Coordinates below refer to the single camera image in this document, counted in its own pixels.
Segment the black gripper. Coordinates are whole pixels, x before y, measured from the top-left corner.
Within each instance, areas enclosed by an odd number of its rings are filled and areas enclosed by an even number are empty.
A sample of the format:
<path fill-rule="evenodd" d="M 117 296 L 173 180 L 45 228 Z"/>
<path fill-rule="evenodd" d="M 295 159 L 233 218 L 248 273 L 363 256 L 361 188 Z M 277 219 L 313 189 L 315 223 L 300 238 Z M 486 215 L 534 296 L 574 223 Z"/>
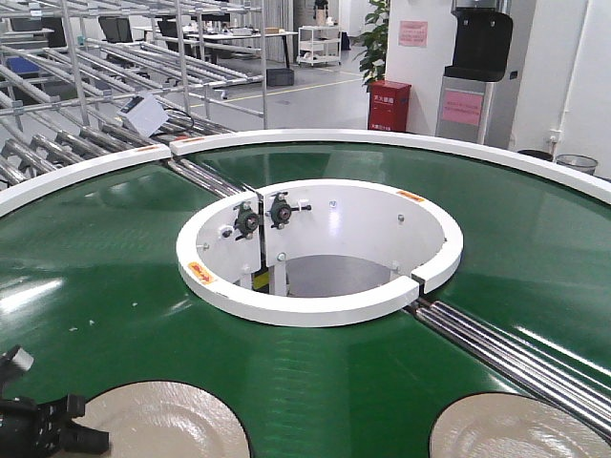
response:
<path fill-rule="evenodd" d="M 60 450 L 103 454 L 110 449 L 106 431 L 62 422 L 85 415 L 86 398 L 67 394 L 38 405 L 28 399 L 1 401 L 1 456 L 51 457 Z"/>

